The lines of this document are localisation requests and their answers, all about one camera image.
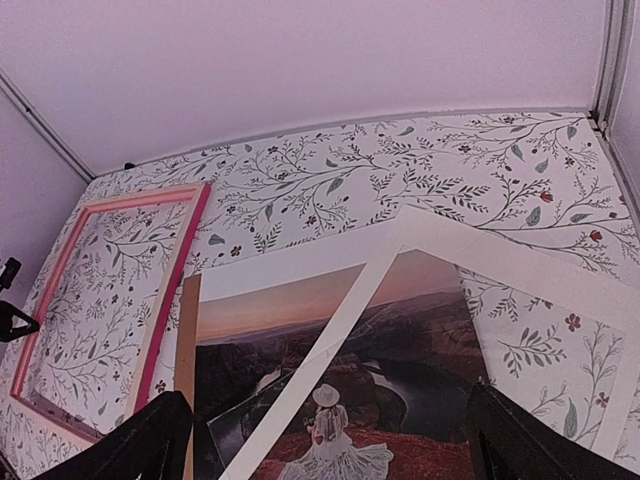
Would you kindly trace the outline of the brown fibreboard backing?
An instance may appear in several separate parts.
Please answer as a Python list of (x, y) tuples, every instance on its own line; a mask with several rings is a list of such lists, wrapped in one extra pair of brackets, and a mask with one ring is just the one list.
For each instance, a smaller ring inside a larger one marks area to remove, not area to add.
[(174, 389), (184, 395), (191, 410), (194, 410), (196, 336), (201, 279), (200, 274), (184, 279), (175, 355)]

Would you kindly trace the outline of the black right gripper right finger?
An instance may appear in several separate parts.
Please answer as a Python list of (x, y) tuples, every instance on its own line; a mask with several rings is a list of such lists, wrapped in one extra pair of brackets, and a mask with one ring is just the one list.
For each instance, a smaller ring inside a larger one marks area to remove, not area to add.
[(564, 438), (497, 389), (477, 383), (465, 414), (477, 479), (637, 479)]

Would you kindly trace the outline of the pink wooden picture frame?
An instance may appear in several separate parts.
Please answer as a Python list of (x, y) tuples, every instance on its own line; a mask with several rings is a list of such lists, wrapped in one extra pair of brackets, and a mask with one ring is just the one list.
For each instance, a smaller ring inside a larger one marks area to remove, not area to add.
[[(48, 308), (57, 284), (62, 278), (66, 263), (71, 257), (72, 250), (91, 215), (126, 210), (134, 207), (144, 207), (147, 205), (161, 205), (163, 203), (184, 202), (186, 204), (186, 218), (180, 224), (180, 228), (175, 237), (177, 245), (169, 256), (168, 270), (161, 278), (155, 303), (150, 310), (150, 325), (147, 327), (141, 341), (140, 355), (133, 369), (130, 395), (123, 412), (124, 419), (131, 417), (143, 408), (148, 401), (149, 388), (152, 383), (171, 304), (180, 282), (181, 274), (184, 271), (186, 257), (189, 253), (198, 222), (206, 207), (210, 192), (210, 184), (201, 182), (140, 191), (85, 203), (80, 210), (79, 218), (65, 239), (65, 243), (54, 263), (51, 274), (43, 289), (42, 297), (35, 310), (35, 320), (43, 323), (46, 320)], [(32, 334), (28, 336), (23, 343), (22, 352), (12, 381), (9, 403), (20, 413), (43, 422), (47, 428), (56, 434), (83, 448), (91, 446), (103, 437), (103, 434), (99, 432), (98, 429), (84, 427), (80, 424), (69, 424), (57, 418), (53, 413), (49, 413), (46, 408), (37, 406), (27, 399), (24, 393), (24, 383), (34, 349), (36, 348), (36, 342), (37, 335)]]

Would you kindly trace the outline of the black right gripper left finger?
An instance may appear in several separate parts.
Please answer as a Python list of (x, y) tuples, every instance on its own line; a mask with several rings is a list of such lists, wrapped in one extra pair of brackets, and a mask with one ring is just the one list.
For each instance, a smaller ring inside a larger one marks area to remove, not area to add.
[(193, 412), (180, 391), (160, 394), (106, 437), (41, 479), (181, 479)]

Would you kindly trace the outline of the white mat board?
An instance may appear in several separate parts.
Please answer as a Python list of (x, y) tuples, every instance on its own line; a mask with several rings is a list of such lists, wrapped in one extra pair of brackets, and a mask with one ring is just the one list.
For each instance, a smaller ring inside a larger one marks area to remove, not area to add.
[(411, 247), (470, 270), (520, 292), (600, 320), (625, 333), (625, 349), (616, 370), (611, 400), (595, 454), (607, 462), (614, 455), (631, 405), (639, 372), (639, 293), (617, 281), (558, 258), (415, 207), (404, 207), (390, 222), (388, 243), (371, 258), (328, 325), (257, 431), (223, 472), (225, 479), (247, 479), (290, 421), (294, 408), (319, 379), (344, 343), (357, 317), (373, 296), (392, 261)]

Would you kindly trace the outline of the canyon landscape photo print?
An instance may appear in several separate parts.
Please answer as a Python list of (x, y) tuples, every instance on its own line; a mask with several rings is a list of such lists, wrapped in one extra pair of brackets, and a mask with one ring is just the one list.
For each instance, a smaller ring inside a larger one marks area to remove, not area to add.
[(465, 410), (486, 368), (457, 268), (402, 247), (366, 291), (360, 237), (204, 273), (193, 472), (223, 479), (291, 381), (257, 479), (470, 479)]

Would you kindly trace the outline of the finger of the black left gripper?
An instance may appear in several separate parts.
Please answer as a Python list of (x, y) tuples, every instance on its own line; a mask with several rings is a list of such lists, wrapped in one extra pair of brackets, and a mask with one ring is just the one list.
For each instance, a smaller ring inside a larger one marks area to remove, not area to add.
[(0, 301), (0, 341), (11, 342), (40, 330), (40, 324), (19, 308)]
[(21, 269), (21, 262), (14, 257), (9, 257), (1, 269), (0, 288), (8, 290)]

